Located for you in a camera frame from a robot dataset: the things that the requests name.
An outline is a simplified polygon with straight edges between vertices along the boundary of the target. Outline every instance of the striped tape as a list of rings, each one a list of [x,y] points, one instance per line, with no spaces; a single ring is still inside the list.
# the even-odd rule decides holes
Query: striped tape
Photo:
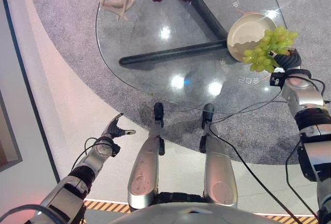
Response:
[[[278,221],[280,223],[285,223],[285,224],[295,224],[296,221],[291,217],[291,216],[286,216],[286,215],[265,215],[264,217]],[[301,221],[303,224],[318,224],[318,221],[315,217],[311,216],[297,216],[299,221]]]
[[[119,213],[130,213],[129,205],[125,203],[85,201],[85,206],[88,210],[101,210]]]
[[[108,202],[108,201],[85,201],[84,202],[88,210],[100,210],[100,211],[110,211],[110,212],[119,212],[119,213],[131,213],[129,205],[127,203],[118,203],[118,202]],[[288,215],[265,215],[258,214],[260,216],[266,217],[271,220],[275,220],[279,223],[285,224],[295,224],[295,220]],[[303,224],[318,224],[318,221],[315,217],[312,216],[297,216],[297,218]]]

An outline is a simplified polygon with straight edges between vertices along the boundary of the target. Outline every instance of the round glass table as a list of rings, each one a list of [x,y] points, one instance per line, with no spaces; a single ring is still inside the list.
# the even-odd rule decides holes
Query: round glass table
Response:
[[[227,50],[226,38],[245,12],[267,15],[286,26],[277,0],[136,0],[128,21],[98,8],[96,36],[101,55],[122,81],[147,94],[217,113],[260,107],[279,89],[269,73],[251,72]]]

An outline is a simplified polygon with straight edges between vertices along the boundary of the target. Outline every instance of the beige bowl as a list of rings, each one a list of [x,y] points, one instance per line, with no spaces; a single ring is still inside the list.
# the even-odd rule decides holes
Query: beige bowl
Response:
[[[264,37],[266,29],[274,30],[277,25],[269,17],[251,13],[241,17],[231,27],[227,43],[230,54],[239,62],[244,60],[244,51],[252,50]]]

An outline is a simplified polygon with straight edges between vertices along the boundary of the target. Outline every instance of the green grapes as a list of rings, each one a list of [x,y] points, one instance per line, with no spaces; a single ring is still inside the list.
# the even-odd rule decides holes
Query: green grapes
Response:
[[[290,32],[283,26],[275,30],[265,30],[264,37],[253,50],[244,51],[244,63],[251,64],[250,70],[261,72],[266,70],[274,72],[275,67],[279,67],[276,60],[268,55],[270,50],[278,54],[288,55],[289,47],[294,44],[294,39],[298,36],[297,32]]]

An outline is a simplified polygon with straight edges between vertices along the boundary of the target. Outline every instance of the wire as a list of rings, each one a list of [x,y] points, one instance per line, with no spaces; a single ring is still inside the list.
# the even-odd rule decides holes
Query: wire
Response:
[[[213,135],[215,135],[218,139],[220,139],[221,141],[225,142],[226,144],[228,144],[229,146],[231,146],[234,151],[236,152],[237,156],[239,157],[239,159],[241,160],[241,162],[244,164],[244,166],[246,167],[246,169],[249,171],[249,173],[254,177],[254,179],[261,185],[261,187],[299,224],[303,224],[274,194],[271,193],[271,191],[259,180],[259,178],[254,174],[254,172],[248,167],[248,165],[246,164],[246,162],[244,161],[244,159],[241,157],[241,155],[239,154],[239,152],[237,151],[237,149],[228,141],[222,139],[221,137],[219,137],[218,135],[216,135],[212,129],[209,126],[209,130],[212,132]]]
[[[299,78],[299,79],[302,79],[302,80],[305,80],[305,81],[307,81],[307,82],[309,82],[309,83],[311,83],[315,88],[316,88],[316,90],[318,91],[318,92],[320,92],[320,90],[319,90],[319,88],[316,86],[316,84],[313,82],[313,81],[311,81],[311,80],[309,80],[309,79],[307,79],[307,78],[303,78],[303,77],[299,77],[299,76],[287,76],[287,78]]]
[[[84,143],[84,151],[85,151],[85,155],[87,155],[86,144],[87,144],[87,142],[88,142],[89,140],[92,140],[92,139],[97,140],[97,138],[94,138],[94,137],[90,137],[90,138],[88,138],[87,140],[85,140],[85,143]]]
[[[211,122],[211,124],[219,123],[219,122],[225,121],[226,119],[230,118],[231,116],[233,116],[233,115],[235,115],[235,114],[244,114],[244,113],[252,112],[252,111],[254,111],[254,110],[257,110],[257,109],[263,108],[264,106],[268,105],[268,104],[271,103],[271,102],[284,102],[284,103],[287,103],[287,101],[274,101],[274,100],[279,96],[280,93],[281,93],[281,91],[280,91],[280,92],[279,92],[279,93],[278,93],[273,99],[271,99],[270,101],[261,101],[261,102],[258,102],[258,103],[254,103],[254,104],[252,104],[252,105],[250,105],[250,106],[248,106],[248,107],[245,107],[245,108],[241,109],[241,110],[240,110],[239,112],[237,112],[237,113],[233,113],[233,114],[230,114],[230,115],[228,115],[228,116],[226,116],[226,117],[223,117],[223,118],[222,118],[221,120],[219,120],[219,121]],[[262,106],[259,106],[259,107],[256,108],[256,109],[252,109],[252,110],[248,110],[248,111],[243,112],[245,109],[248,109],[248,108],[250,108],[250,107],[252,107],[252,106],[254,106],[254,105],[258,105],[258,104],[261,104],[261,103],[266,103],[266,104],[264,104],[264,105],[262,105]]]
[[[292,157],[293,153],[295,152],[295,150],[297,149],[297,147],[299,146],[301,140],[298,141],[297,145],[293,148],[293,150],[291,151],[291,153],[289,154],[288,158],[286,159],[285,162],[285,171],[286,171],[286,182],[289,186],[289,188],[293,191],[293,193],[296,195],[296,197],[298,197],[298,199],[303,203],[303,205],[313,214],[313,216],[315,216],[316,219],[318,219],[317,215],[315,214],[315,212],[308,206],[308,204],[301,198],[301,196],[295,191],[295,189],[292,187],[292,185],[290,184],[289,181],[289,172],[288,172],[288,163],[290,158]]]
[[[14,213],[24,211],[24,210],[35,210],[40,211],[44,213],[48,218],[50,218],[55,224],[67,224],[58,213],[54,212],[53,210],[44,207],[42,205],[37,204],[28,204],[23,205],[19,207],[15,207],[11,210],[9,210],[7,213],[5,213],[2,217],[0,217],[0,222],[2,222],[5,218],[7,218],[9,215],[12,215]]]
[[[85,218],[85,215],[82,216],[81,220],[78,223],[79,224],[84,224],[84,218]]]
[[[90,149],[90,148],[92,148],[93,146],[96,146],[96,145],[108,145],[108,146],[110,146],[111,148],[113,147],[111,144],[107,144],[107,143],[99,143],[99,144],[93,144],[93,145],[89,146],[86,150],[88,150],[88,149]],[[84,153],[85,153],[86,150],[84,150],[84,151],[78,156],[78,158],[75,160],[75,162],[73,163],[73,166],[72,166],[72,168],[71,168],[71,171],[74,169],[74,167],[75,167],[77,161],[80,159],[81,156],[84,155]]]
[[[323,88],[322,88],[322,91],[321,91],[321,95],[323,96],[324,95],[324,91],[325,91],[325,83],[322,80],[319,80],[319,79],[313,79],[312,78],[312,80],[313,81],[317,81],[317,82],[319,82],[319,83],[322,84]]]

